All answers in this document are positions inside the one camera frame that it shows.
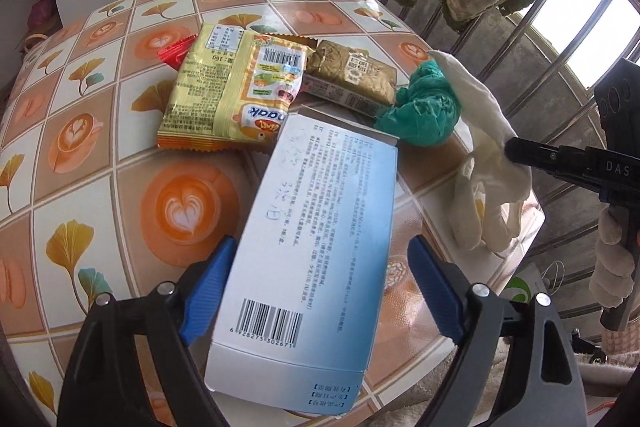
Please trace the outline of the right hand in white glove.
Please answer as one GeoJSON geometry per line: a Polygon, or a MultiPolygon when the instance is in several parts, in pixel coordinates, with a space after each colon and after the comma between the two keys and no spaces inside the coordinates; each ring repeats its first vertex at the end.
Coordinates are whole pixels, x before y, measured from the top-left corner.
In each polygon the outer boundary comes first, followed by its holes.
{"type": "Polygon", "coordinates": [[[634,290],[634,258],[623,245],[623,228],[610,213],[610,208],[600,212],[596,264],[589,282],[589,289],[597,302],[605,309],[616,308],[634,290]]]}

